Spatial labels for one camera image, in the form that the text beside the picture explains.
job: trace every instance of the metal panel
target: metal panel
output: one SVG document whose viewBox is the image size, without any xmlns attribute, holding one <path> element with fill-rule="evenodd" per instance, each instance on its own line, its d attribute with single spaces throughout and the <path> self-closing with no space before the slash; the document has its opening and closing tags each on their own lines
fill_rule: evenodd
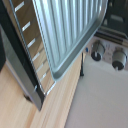
<svg viewBox="0 0 128 128">
<path fill-rule="evenodd" d="M 24 94 L 28 96 L 31 101 L 36 105 L 38 110 L 40 110 L 42 107 L 42 103 L 38 93 L 36 92 L 37 85 L 35 87 L 33 86 L 28 74 L 26 73 L 24 67 L 18 59 L 13 47 L 11 46 L 1 26 L 0 34 L 4 45 L 4 50 L 7 59 L 6 64 L 8 68 L 16 78 L 19 85 L 21 86 L 22 90 L 24 91 Z"/>
<path fill-rule="evenodd" d="M 59 80 L 100 26 L 107 0 L 33 0 L 50 70 Z"/>
</svg>

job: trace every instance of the black trim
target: black trim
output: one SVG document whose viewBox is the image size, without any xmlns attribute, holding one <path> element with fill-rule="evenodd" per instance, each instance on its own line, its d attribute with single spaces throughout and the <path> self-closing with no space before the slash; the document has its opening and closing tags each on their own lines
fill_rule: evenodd
<svg viewBox="0 0 128 128">
<path fill-rule="evenodd" d="M 3 68 L 4 64 L 6 61 L 6 57 L 5 57 L 5 52 L 4 52 L 4 47 L 3 47 L 3 43 L 2 43 L 2 39 L 0 36 L 0 71 Z"/>
</svg>

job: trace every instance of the control knob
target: control knob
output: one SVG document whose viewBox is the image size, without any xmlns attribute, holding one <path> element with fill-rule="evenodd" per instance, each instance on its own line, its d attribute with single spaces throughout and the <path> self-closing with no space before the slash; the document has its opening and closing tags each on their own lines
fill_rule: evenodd
<svg viewBox="0 0 128 128">
<path fill-rule="evenodd" d="M 95 61 L 100 61 L 104 55 L 105 48 L 100 41 L 95 42 L 92 45 L 91 57 Z"/>
<path fill-rule="evenodd" d="M 117 71 L 125 68 L 127 62 L 127 55 L 124 51 L 115 51 L 112 57 L 112 66 Z"/>
</svg>

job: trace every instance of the wooden countertop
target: wooden countertop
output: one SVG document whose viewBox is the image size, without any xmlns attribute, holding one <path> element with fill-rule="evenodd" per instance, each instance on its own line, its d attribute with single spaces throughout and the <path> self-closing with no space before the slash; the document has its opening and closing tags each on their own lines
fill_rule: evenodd
<svg viewBox="0 0 128 128">
<path fill-rule="evenodd" d="M 81 55 L 47 96 L 42 110 L 23 97 L 5 65 L 0 73 L 0 128 L 63 128 L 79 79 Z"/>
</svg>

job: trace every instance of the silver appliance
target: silver appliance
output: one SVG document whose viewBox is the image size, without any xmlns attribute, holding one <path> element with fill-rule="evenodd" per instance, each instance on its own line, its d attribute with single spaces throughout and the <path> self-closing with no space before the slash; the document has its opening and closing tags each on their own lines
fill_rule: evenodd
<svg viewBox="0 0 128 128">
<path fill-rule="evenodd" d="M 12 57 L 12 62 L 12 59 L 8 56 L 8 47 L 4 45 L 6 60 L 9 60 L 10 65 L 8 66 L 9 68 L 11 67 L 10 70 L 20 83 L 25 95 L 41 110 L 45 97 L 56 82 L 65 75 L 101 26 L 108 0 L 24 0 L 21 3 L 18 1 L 19 5 L 17 6 L 13 4 L 13 0 L 9 0 L 9 2 L 23 43 L 18 38 L 6 8 L 1 1 L 0 11 L 5 18 L 0 17 L 1 32 L 5 33 L 3 35 L 8 40 L 6 43 L 10 44 L 8 46 L 12 49 L 12 54 L 10 53 L 10 55 L 15 56 L 14 58 Z M 33 3 L 36 17 L 21 26 L 17 14 L 29 2 Z M 42 63 L 39 67 L 34 65 L 34 61 L 42 54 L 44 48 L 31 55 L 30 49 L 37 43 L 38 36 L 33 37 L 31 41 L 26 41 L 24 37 L 27 29 L 36 20 L 38 21 L 43 41 L 42 45 L 47 54 L 46 61 L 48 60 L 54 80 L 54 84 L 46 92 L 42 86 L 42 81 L 49 72 L 49 69 L 46 72 L 42 71 L 46 61 L 41 60 Z M 17 68 L 15 61 L 17 61 L 20 68 Z"/>
</svg>

